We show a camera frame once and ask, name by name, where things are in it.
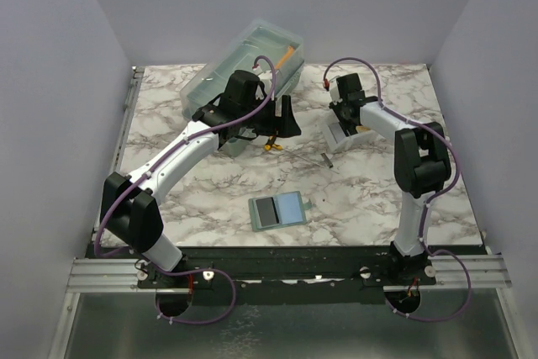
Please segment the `white card tray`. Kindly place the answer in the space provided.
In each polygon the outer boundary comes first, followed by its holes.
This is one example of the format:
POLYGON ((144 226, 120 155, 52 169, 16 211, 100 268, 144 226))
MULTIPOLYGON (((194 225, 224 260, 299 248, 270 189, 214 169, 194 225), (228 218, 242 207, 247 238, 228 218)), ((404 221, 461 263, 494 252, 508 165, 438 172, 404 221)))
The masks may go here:
POLYGON ((355 149, 359 145, 374 141, 377 136, 372 130, 362 131, 355 135, 346 135, 337 121, 326 121, 321 124, 320 128, 330 153, 340 153, 355 149))

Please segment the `green leather card holder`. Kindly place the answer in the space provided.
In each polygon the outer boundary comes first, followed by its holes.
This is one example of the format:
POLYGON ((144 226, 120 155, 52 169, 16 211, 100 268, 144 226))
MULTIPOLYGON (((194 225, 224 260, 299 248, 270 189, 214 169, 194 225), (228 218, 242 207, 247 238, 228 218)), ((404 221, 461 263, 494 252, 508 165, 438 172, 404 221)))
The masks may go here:
POLYGON ((312 208, 313 204, 310 199, 303 199, 299 191, 280 193, 261 198, 269 197, 272 197, 275 201, 279 224, 268 228, 261 228, 259 226, 260 222, 256 208, 256 200, 260 198, 251 198, 248 201, 248 208, 251 217, 251 228, 254 232, 275 230, 307 223, 306 212, 312 208))

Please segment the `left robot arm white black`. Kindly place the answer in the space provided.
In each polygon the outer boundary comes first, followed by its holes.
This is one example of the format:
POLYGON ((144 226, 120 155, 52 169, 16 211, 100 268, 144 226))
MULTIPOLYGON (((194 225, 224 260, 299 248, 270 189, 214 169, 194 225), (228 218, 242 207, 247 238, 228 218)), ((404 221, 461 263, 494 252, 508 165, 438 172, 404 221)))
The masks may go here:
POLYGON ((127 175, 113 172, 105 180, 94 252, 108 230, 130 249, 155 264, 169 288, 187 275, 183 254, 164 234, 160 205, 172 188, 201 160, 245 130, 255 136, 290 138, 301 129, 291 98, 277 97, 277 71, 234 71, 222 93, 198 108, 185 129, 158 155, 127 175))

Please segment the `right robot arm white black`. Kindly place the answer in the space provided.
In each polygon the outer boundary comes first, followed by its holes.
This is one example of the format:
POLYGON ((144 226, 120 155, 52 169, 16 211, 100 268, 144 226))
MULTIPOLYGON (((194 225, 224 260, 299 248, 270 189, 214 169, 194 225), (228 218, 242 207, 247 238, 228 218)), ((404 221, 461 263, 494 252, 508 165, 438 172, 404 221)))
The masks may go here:
POLYGON ((451 177, 451 163, 442 126, 433 121, 413 124, 365 94, 356 73, 324 80, 330 93, 331 118, 322 127, 329 150, 350 150, 383 137, 393 146, 393 175, 402 191, 402 206, 394 241, 389 247, 388 278, 404 285, 426 266, 424 247, 431 223, 432 197, 451 177))

